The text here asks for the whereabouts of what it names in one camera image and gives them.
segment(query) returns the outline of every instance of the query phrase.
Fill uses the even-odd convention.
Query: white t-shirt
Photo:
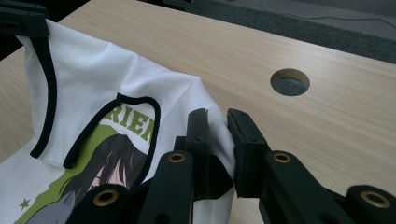
[[[130,189],[155,174],[162,154],[185,136],[191,111],[206,108],[211,150],[233,177],[233,139],[200,78],[170,71],[128,49],[48,21],[56,74],[49,138],[48,83],[27,37],[25,71],[33,139],[0,164],[0,223],[65,223],[87,191]],[[30,156],[35,148],[38,159]],[[227,223],[233,191],[194,203],[194,223]]]

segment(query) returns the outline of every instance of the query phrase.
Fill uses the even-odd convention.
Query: clamp jaw
[[[265,224],[396,223],[393,195],[371,186],[351,187],[346,197],[325,189],[295,156],[272,151],[247,113],[230,109],[227,118],[235,142],[233,182],[208,154],[207,114],[200,109],[191,112],[187,135],[161,157],[152,179],[133,191],[114,185],[90,191],[67,223],[192,223],[194,201],[216,199],[233,184],[238,197],[260,199]]]

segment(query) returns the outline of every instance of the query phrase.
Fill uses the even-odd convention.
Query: gray carpet
[[[254,8],[254,6],[236,6],[237,0],[225,0],[227,3],[218,1],[224,0],[195,0],[192,3],[182,0],[164,0],[166,4],[184,7],[184,11],[191,14],[227,21],[275,35],[283,35],[383,62],[396,63],[396,41],[390,38],[367,35],[363,32],[351,31],[329,24],[275,14],[264,11],[262,8]],[[386,13],[392,14],[394,11],[391,10]]]
[[[344,8],[396,18],[396,1],[394,0],[291,0],[327,7]]]

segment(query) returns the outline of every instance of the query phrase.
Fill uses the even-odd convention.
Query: wooden desk
[[[368,184],[396,195],[396,65],[128,0],[91,0],[61,21],[201,77],[220,104],[254,118],[272,149],[296,155],[326,188]],[[274,91],[273,73],[304,72],[309,90]],[[23,49],[0,62],[0,156],[32,135]],[[230,223],[261,223],[257,200]]]

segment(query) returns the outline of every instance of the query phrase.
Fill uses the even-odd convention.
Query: printed graphic
[[[27,210],[15,223],[64,224],[88,191],[102,184],[130,189],[147,160],[154,117],[149,104],[109,112],[84,143],[77,166],[35,199],[24,199],[20,207]]]

